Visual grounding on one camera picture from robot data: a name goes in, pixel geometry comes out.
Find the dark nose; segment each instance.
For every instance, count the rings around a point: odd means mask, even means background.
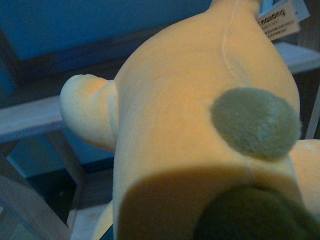
[[[228,190],[203,211],[193,240],[320,239],[320,224],[284,195],[253,186]]]
[[[228,145],[241,154],[277,159],[301,134],[298,113],[282,98],[257,88],[234,88],[211,107],[211,121]]]

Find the brand logo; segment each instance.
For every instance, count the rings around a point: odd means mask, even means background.
[[[278,17],[281,17],[281,16],[284,17],[285,15],[286,15],[286,11],[284,9],[281,9],[280,11],[277,11],[276,13],[273,13],[272,15],[266,17],[260,23],[261,23],[261,25],[264,25],[264,24],[269,23]]]

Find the plush toy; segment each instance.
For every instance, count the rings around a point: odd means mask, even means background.
[[[112,223],[116,240],[320,238],[289,155],[298,90],[256,22],[260,3],[215,0],[145,42],[114,80],[67,81],[66,124],[115,151],[113,204],[92,239]],[[292,155],[305,189],[308,155],[319,162],[320,143],[310,144]],[[302,191],[313,212],[316,181]]]

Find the seam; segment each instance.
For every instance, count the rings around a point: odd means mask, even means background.
[[[231,26],[231,24],[233,23],[234,21],[234,18],[235,18],[235,13],[236,13],[236,10],[238,8],[238,5],[239,5],[239,0],[236,0],[235,1],[235,4],[234,4],[234,7],[233,7],[233,10],[232,10],[232,14],[231,14],[231,18],[230,18],[230,21],[228,22],[228,24],[226,25],[226,27],[224,28],[224,31],[223,31],[223,37],[222,37],[222,47],[221,47],[221,50],[222,50],[222,57],[223,57],[223,62],[224,64],[226,65],[227,69],[230,70],[231,72],[231,75],[236,79],[237,78],[237,74],[233,71],[233,67],[232,67],[232,64],[230,63],[230,61],[228,60],[228,57],[227,57],[227,51],[226,51],[226,45],[227,45],[227,32]]]

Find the paper tag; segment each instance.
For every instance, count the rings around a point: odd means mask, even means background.
[[[288,0],[281,0],[279,2],[277,2],[275,5],[273,5],[272,7],[268,8],[267,10],[263,11],[260,16],[264,16],[265,14],[267,14],[268,12],[272,11],[273,9],[281,6],[282,4],[284,4],[285,2],[287,2]],[[302,20],[310,17],[310,13],[307,9],[307,6],[305,4],[305,2],[303,0],[291,0],[293,7],[295,9],[295,15],[298,19],[299,22],[301,22]]]
[[[271,41],[297,33],[300,30],[296,10],[291,0],[286,0],[282,5],[268,11],[257,21]]]

